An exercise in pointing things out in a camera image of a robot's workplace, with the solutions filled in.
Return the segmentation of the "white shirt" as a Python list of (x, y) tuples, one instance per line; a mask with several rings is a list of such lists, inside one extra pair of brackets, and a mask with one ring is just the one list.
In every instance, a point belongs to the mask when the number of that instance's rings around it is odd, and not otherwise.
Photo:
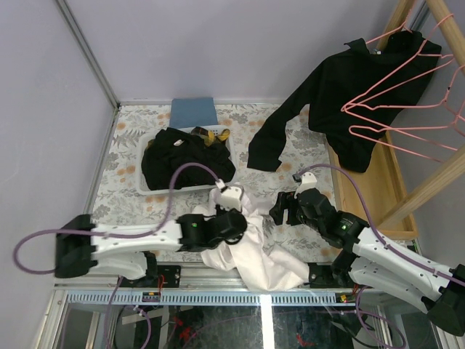
[(310, 275), (307, 263), (280, 246), (265, 248), (264, 219), (272, 201), (245, 192), (240, 202), (248, 224), (242, 239), (234, 245), (222, 242), (201, 252), (203, 263), (222, 271), (236, 269), (251, 291), (283, 292), (307, 283)]

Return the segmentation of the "yellow plaid shirt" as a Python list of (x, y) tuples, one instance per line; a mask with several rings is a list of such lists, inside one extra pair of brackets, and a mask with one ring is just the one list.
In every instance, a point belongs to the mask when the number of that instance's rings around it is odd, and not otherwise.
[(194, 127), (190, 131), (190, 134), (200, 137), (203, 140), (204, 145), (209, 147), (213, 144), (225, 143), (226, 140), (230, 137), (230, 130), (223, 129), (221, 132), (215, 133), (214, 131), (205, 129), (203, 127)]

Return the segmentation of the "pink hanger front black shirt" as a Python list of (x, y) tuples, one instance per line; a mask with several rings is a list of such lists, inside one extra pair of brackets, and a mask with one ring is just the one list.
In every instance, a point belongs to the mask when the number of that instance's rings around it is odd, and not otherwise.
[(402, 87), (403, 85), (409, 84), (412, 81), (415, 81), (415, 80), (418, 80), (418, 79), (422, 79), (424, 76), (430, 76), (435, 71), (438, 71), (439, 69), (444, 68), (446, 65), (449, 65), (450, 63), (452, 63), (452, 61), (448, 61), (448, 62), (446, 62), (446, 63), (444, 63), (442, 65), (439, 65), (439, 66), (437, 66), (437, 67), (435, 67), (433, 69), (430, 69), (430, 70), (428, 70), (428, 71), (426, 71), (424, 73), (413, 76), (410, 79), (402, 81), (399, 84), (393, 85), (390, 88), (385, 89), (383, 91), (380, 91), (377, 94), (371, 95), (370, 97), (367, 97), (364, 100), (362, 100), (361, 102), (359, 102), (358, 100), (361, 97), (365, 96), (365, 93), (363, 93), (360, 96), (357, 96), (353, 100), (351, 100), (351, 101), (347, 102), (346, 104), (344, 104), (342, 106), (342, 108), (341, 108), (341, 111), (344, 112), (344, 113), (347, 113), (349, 115), (352, 115), (354, 117), (357, 117), (359, 119), (365, 119), (361, 115), (353, 113), (352, 109), (353, 108), (365, 108), (365, 109), (368, 109), (370, 111), (374, 111), (374, 110), (377, 110), (377, 109), (380, 109), (380, 108), (383, 108), (383, 109), (427, 109), (427, 108), (436, 108), (436, 107), (443, 106), (444, 108), (446, 108), (449, 112), (451, 112), (454, 115), (454, 119), (452, 120), (452, 122), (450, 124), (448, 124), (446, 126), (443, 126), (443, 127), (431, 127), (431, 128), (422, 128), (422, 127), (415, 128), (414, 127), (413, 130), (445, 129), (445, 128), (448, 128), (448, 127), (452, 127), (457, 133), (459, 133), (461, 136), (464, 136), (464, 133), (458, 128), (458, 122), (459, 121), (464, 121), (464, 117), (461, 115), (461, 111), (464, 109), (464, 105), (462, 105), (461, 109), (459, 111), (457, 111), (457, 112), (455, 112), (453, 109), (450, 109), (449, 106), (448, 106), (448, 96), (450, 94), (450, 89), (452, 88), (452, 86), (454, 84), (454, 81), (455, 81), (455, 79), (456, 79), (456, 77), (458, 75), (458, 72), (462, 71), (464, 69), (464, 65), (460, 65), (460, 66), (457, 67), (457, 69), (455, 70), (455, 72), (454, 72), (454, 74), (453, 74), (453, 76), (452, 76), (452, 78), (450, 80), (448, 88), (446, 89), (444, 97), (437, 104), (434, 104), (434, 105), (413, 105), (413, 104), (411, 104), (411, 105), (376, 105), (376, 106), (369, 106), (367, 104), (368, 101), (376, 99), (376, 98), (378, 98), (378, 97), (380, 97), (382, 95), (385, 95), (386, 93), (391, 92), (392, 90), (398, 89), (398, 88)]

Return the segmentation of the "pink hanger of white shirt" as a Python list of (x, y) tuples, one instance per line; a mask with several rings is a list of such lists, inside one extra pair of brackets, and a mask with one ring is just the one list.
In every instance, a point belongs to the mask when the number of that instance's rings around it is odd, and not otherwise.
[[(450, 53), (444, 55), (442, 53), (441, 47), (430, 42), (428, 38), (424, 38), (421, 36), (419, 40), (413, 45), (413, 50), (408, 53), (408, 57), (402, 60), (401, 64), (395, 67), (395, 69), (382, 76), (381, 79), (379, 79), (375, 84), (370, 86), (364, 92), (365, 96), (361, 97), (358, 100), (359, 102), (361, 102), (367, 97), (370, 97), (371, 95), (377, 94), (380, 91), (388, 89), (393, 85), (399, 84), (402, 81), (410, 79), (413, 76), (419, 75), (421, 73), (424, 73), (448, 61), (452, 61), (452, 63), (461, 62), (461, 58), (459, 57), (461, 49), (456, 49), (454, 45), (459, 44), (459, 46), (462, 46), (464, 42), (464, 36), (461, 33), (461, 30), (456, 25), (456, 21), (453, 18), (453, 13), (449, 11), (441, 12), (439, 9), (431, 9), (431, 13), (435, 15), (437, 19), (437, 24), (432, 29), (432, 31), (435, 32), (437, 29), (440, 29), (442, 31), (444, 38), (450, 46)], [(367, 104), (369, 106), (411, 104), (419, 105), (418, 101), (421, 99), (421, 96), (423, 95), (424, 91), (426, 91), (426, 88), (428, 87), (429, 82), (432, 80), (432, 77), (435, 73), (436, 71), (430, 76), (424, 76), (422, 79), (412, 81), (411, 83), (403, 85), (398, 89), (392, 90), (391, 92), (388, 92), (385, 95), (370, 100), (367, 102)], [(352, 112), (364, 117), (365, 119), (363, 120), (368, 120), (370, 122), (376, 123), (374, 117), (367, 117), (365, 116), (365, 114), (362, 113), (364, 110), (370, 111), (365, 108), (353, 108)], [(380, 108), (370, 112), (377, 113), (378, 110), (400, 111), (402, 109)]]

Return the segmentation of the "pink wire hanger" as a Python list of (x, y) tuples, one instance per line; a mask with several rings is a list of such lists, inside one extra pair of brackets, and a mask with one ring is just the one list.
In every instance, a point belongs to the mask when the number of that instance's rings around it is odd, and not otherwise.
[(458, 146), (449, 145), (437, 137), (437, 133), (446, 130), (453, 130), (464, 137), (464, 133), (452, 124), (423, 127), (381, 127), (379, 129), (361, 125), (349, 127), (349, 133), (357, 138), (438, 163), (444, 162), (444, 159), (441, 155), (434, 155), (432, 152), (434, 149), (450, 154), (458, 152)]

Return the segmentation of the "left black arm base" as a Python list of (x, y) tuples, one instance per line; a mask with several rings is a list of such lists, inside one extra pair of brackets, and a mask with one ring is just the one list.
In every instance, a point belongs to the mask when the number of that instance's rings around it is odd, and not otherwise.
[(156, 256), (151, 252), (146, 252), (147, 271), (146, 275), (137, 280), (123, 278), (121, 287), (126, 288), (162, 288), (177, 289), (180, 285), (181, 271), (180, 265), (158, 265)]

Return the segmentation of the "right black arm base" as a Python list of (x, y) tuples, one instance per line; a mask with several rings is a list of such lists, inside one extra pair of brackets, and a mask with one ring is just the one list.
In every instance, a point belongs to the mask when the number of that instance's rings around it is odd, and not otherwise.
[(312, 289), (351, 289), (357, 285), (357, 282), (349, 276), (350, 264), (348, 263), (309, 262), (307, 265), (309, 267), (307, 284)]

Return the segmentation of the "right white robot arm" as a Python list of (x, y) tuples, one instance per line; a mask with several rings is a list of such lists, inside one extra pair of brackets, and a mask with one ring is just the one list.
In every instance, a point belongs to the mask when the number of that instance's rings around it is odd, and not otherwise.
[(374, 231), (361, 218), (337, 210), (320, 191), (280, 192), (270, 210), (276, 225), (306, 225), (340, 249), (331, 265), (338, 286), (369, 286), (425, 313), (443, 331), (464, 335), (464, 265), (425, 258)]

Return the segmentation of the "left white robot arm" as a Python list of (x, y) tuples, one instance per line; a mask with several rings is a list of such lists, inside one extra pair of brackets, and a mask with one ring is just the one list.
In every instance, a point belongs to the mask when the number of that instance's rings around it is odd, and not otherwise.
[(67, 223), (55, 238), (54, 276), (77, 278), (88, 273), (119, 275), (152, 286), (159, 269), (151, 251), (203, 252), (239, 242), (246, 218), (236, 209), (215, 215), (184, 214), (156, 225), (97, 225), (89, 214)]

